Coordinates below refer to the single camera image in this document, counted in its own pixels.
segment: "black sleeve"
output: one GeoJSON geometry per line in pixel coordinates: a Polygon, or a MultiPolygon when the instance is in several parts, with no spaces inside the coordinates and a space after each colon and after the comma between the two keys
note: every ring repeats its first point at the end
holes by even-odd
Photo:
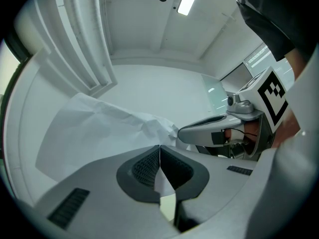
{"type": "Polygon", "coordinates": [[[245,4],[237,3],[245,23],[264,41],[276,61],[293,50],[293,43],[268,19],[245,4]]]}

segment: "crumpled paper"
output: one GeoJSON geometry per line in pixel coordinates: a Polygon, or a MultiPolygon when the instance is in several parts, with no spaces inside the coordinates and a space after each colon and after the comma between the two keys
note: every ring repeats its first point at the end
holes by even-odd
{"type": "Polygon", "coordinates": [[[60,182],[82,166],[130,150],[171,145],[187,149],[164,118],[77,94],[58,112],[41,144],[36,168],[60,182]]]}

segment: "ceiling light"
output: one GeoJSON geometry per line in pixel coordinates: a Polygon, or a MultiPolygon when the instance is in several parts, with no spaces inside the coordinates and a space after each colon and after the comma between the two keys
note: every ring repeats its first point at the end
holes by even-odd
{"type": "Polygon", "coordinates": [[[177,12],[183,15],[188,15],[195,0],[181,0],[177,12]]]}

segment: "white ceiling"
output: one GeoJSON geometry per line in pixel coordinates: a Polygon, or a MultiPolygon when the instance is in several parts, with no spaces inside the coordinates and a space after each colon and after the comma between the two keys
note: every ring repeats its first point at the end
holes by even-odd
{"type": "Polygon", "coordinates": [[[203,66],[207,49],[236,9],[235,0],[195,0],[184,16],[173,9],[180,0],[104,1],[101,16],[112,62],[158,65],[161,59],[194,71],[203,66]]]}

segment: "cable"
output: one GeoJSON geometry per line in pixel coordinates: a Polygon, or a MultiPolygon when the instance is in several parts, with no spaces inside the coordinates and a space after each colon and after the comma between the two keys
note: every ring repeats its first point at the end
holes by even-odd
{"type": "Polygon", "coordinates": [[[241,133],[243,133],[243,134],[250,134],[250,135],[252,135],[252,136],[255,136],[255,137],[257,137],[257,135],[255,135],[255,134],[253,134],[253,133],[244,133],[242,130],[239,130],[239,129],[235,129],[235,128],[229,128],[229,129],[233,129],[233,130],[236,130],[236,131],[239,131],[239,132],[241,132],[241,133]]]}

